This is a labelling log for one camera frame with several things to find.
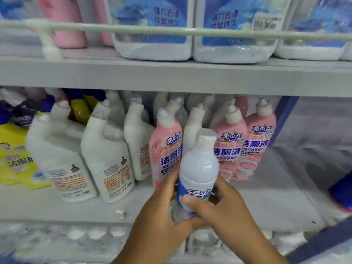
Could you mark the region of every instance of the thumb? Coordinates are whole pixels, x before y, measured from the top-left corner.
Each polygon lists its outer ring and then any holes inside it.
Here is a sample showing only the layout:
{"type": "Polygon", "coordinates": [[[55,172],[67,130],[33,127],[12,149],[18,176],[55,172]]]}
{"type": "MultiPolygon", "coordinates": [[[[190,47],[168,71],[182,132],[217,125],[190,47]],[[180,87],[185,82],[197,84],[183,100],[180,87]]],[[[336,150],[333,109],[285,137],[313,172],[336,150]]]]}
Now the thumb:
{"type": "Polygon", "coordinates": [[[209,224],[213,223],[216,213],[214,212],[215,206],[212,203],[192,195],[184,195],[182,197],[182,203],[192,209],[209,224]]]}

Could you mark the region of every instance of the pink plastic container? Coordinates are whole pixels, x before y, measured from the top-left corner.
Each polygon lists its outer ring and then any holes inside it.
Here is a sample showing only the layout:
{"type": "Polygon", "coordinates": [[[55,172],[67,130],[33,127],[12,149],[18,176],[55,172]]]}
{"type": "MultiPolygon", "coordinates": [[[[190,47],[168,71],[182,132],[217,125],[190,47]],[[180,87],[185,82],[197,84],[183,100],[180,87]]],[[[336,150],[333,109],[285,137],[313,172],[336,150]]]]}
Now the pink plastic container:
{"type": "Polygon", "coordinates": [[[237,159],[240,155],[248,128],[238,107],[227,107],[226,119],[220,120],[213,128],[218,138],[214,153],[220,163],[219,175],[227,181],[235,177],[237,159]]]}
{"type": "MultiPolygon", "coordinates": [[[[82,23],[77,0],[39,0],[47,20],[82,23]]],[[[84,31],[55,31],[54,42],[60,48],[78,49],[88,46],[84,31]]]]}
{"type": "MultiPolygon", "coordinates": [[[[93,0],[96,20],[99,24],[108,24],[108,17],[106,15],[106,9],[104,0],[93,0]]],[[[101,41],[105,46],[114,47],[112,41],[111,33],[101,32],[100,33],[101,41]]]]}
{"type": "Polygon", "coordinates": [[[257,112],[248,116],[245,121],[248,125],[248,134],[238,160],[239,173],[236,179],[239,180],[251,178],[276,128],[276,117],[272,106],[264,98],[257,103],[257,112]]]}
{"type": "Polygon", "coordinates": [[[157,114],[158,124],[149,141],[149,155],[154,188],[176,168],[182,156],[182,128],[164,108],[157,114]]]}

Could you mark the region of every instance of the barcode sticker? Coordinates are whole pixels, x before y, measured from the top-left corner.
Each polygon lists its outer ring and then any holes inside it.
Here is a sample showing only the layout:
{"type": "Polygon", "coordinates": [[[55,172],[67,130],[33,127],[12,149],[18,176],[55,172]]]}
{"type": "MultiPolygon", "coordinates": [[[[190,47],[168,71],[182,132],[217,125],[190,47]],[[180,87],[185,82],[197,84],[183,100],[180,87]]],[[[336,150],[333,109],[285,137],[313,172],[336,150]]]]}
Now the barcode sticker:
{"type": "Polygon", "coordinates": [[[252,24],[253,30],[281,30],[282,17],[267,13],[256,13],[252,24]]]}

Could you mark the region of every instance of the hand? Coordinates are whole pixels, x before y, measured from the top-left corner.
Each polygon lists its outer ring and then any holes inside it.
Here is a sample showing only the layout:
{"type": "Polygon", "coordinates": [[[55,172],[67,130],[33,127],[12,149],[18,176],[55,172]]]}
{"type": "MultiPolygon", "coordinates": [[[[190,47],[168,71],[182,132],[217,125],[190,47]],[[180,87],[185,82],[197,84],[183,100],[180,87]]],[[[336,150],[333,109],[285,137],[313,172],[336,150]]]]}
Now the hand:
{"type": "Polygon", "coordinates": [[[205,222],[194,217],[175,224],[170,218],[170,200],[178,172],[172,173],[145,203],[136,218],[130,236],[113,263],[164,264],[181,244],[205,222]]]}
{"type": "Polygon", "coordinates": [[[204,219],[244,263],[287,263],[264,237],[240,193],[221,176],[216,186],[216,205],[191,195],[184,195],[182,202],[204,219]]]}

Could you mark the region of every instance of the person's left hand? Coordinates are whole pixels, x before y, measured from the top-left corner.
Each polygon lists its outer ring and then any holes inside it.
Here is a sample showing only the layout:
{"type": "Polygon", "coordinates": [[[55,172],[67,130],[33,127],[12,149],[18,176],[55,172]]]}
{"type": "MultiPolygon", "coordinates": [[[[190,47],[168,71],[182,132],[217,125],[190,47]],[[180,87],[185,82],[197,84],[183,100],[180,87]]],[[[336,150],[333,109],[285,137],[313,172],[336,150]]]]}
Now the person's left hand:
{"type": "Polygon", "coordinates": [[[113,263],[164,264],[196,229],[206,226],[199,217],[175,224],[170,218],[170,201],[178,172],[156,189],[136,218],[130,236],[113,263]]]}

